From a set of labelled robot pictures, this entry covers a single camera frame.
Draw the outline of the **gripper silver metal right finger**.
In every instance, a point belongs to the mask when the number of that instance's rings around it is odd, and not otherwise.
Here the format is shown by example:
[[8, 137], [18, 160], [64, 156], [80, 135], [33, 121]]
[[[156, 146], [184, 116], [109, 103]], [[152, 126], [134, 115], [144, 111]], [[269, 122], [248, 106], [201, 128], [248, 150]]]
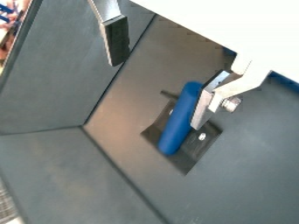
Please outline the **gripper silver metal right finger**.
[[198, 130], [210, 119], [218, 107], [228, 111], [237, 106], [236, 95], [257, 88], [269, 68], [256, 59], [237, 55], [229, 71], [220, 70], [204, 83], [190, 117], [190, 127]]

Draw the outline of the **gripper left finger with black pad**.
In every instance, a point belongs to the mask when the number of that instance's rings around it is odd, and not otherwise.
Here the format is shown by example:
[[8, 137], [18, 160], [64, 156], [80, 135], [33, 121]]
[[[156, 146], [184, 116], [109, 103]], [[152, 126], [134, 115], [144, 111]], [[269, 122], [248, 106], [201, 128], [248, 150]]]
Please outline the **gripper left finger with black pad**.
[[88, 4], [97, 19], [108, 64], [114, 67], [129, 55], [126, 16], [121, 14], [117, 0], [88, 0]]

